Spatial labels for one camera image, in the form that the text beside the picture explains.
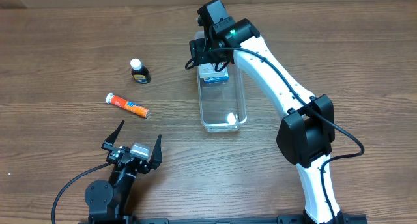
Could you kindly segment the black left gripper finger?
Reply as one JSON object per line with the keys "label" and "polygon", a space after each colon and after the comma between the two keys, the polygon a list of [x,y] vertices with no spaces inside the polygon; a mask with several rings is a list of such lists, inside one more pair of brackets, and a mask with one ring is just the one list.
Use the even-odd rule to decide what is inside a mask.
{"label": "black left gripper finger", "polygon": [[151,158],[149,160],[149,164],[151,169],[157,169],[160,164],[162,163],[162,135],[160,134],[156,140],[155,146],[152,151]]}
{"label": "black left gripper finger", "polygon": [[124,123],[125,123],[125,121],[124,120],[122,120],[121,121],[121,123],[118,125],[118,127],[117,127],[117,129],[113,132],[113,133],[111,133],[106,139],[105,139],[105,143],[107,143],[107,144],[111,144],[111,145],[113,145],[115,142],[116,142],[116,139],[118,138],[118,135],[119,135],[119,133],[120,133],[120,131],[121,131],[121,129],[122,129],[122,127],[123,127],[123,125],[124,125]]}

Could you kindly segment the white plaster box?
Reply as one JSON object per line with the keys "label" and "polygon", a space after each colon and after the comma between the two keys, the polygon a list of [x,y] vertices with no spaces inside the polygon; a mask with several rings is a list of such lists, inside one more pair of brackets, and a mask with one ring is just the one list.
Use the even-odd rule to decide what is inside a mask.
{"label": "white plaster box", "polygon": [[221,72],[216,72],[215,71],[215,64],[201,64],[198,68],[198,72],[199,72],[199,77],[200,78],[214,78],[214,77],[224,77],[224,76],[228,76],[228,72],[227,69],[223,69]]}

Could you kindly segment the orange tablet tube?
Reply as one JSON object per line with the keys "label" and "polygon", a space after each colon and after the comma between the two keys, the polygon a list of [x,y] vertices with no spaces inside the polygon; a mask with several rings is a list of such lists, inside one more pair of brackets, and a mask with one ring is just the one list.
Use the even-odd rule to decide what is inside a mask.
{"label": "orange tablet tube", "polygon": [[140,117],[143,117],[145,119],[148,118],[149,113],[150,113],[150,111],[147,108],[145,108],[141,105],[137,105],[137,104],[135,104],[131,101],[128,101],[124,98],[121,98],[117,95],[114,95],[113,93],[109,93],[106,96],[106,102],[108,104],[115,105],[115,106],[120,107],[124,110],[127,110],[131,113],[139,115]]}

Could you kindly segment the clear plastic container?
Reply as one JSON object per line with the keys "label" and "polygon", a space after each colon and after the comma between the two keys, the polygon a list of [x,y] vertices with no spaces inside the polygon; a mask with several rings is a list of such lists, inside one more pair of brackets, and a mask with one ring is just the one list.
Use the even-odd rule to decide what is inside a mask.
{"label": "clear plastic container", "polygon": [[229,81],[205,84],[196,68],[201,123],[210,133],[237,131],[247,120],[242,72],[228,64]]}

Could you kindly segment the dark bottle white cap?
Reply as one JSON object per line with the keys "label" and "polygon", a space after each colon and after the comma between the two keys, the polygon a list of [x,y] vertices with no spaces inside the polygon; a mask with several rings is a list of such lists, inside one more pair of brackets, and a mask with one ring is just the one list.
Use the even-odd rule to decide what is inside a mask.
{"label": "dark bottle white cap", "polygon": [[134,80],[140,84],[148,84],[151,82],[151,75],[148,69],[143,65],[140,59],[134,58],[130,61],[131,74]]}

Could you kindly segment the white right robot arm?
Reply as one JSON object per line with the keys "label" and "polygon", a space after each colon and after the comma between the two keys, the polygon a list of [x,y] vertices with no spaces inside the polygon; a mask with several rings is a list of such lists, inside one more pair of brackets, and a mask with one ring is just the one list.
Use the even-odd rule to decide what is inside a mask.
{"label": "white right robot arm", "polygon": [[298,83],[269,50],[247,19],[235,21],[220,0],[198,11],[204,35],[190,41],[191,67],[235,64],[247,73],[278,112],[281,124],[276,142],[286,160],[296,166],[306,200],[304,214],[312,223],[337,223],[340,207],[326,172],[335,137],[333,104]]}

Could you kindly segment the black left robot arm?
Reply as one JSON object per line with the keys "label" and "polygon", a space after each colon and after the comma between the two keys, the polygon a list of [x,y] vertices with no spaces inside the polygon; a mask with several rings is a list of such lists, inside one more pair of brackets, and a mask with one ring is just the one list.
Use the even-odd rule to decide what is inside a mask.
{"label": "black left robot arm", "polygon": [[102,143],[108,151],[106,162],[113,166],[107,180],[95,180],[85,190],[89,207],[89,223],[137,223],[133,214],[126,213],[126,205],[138,174],[147,174],[162,163],[162,136],[153,148],[134,143],[131,147],[115,146],[123,122]]}

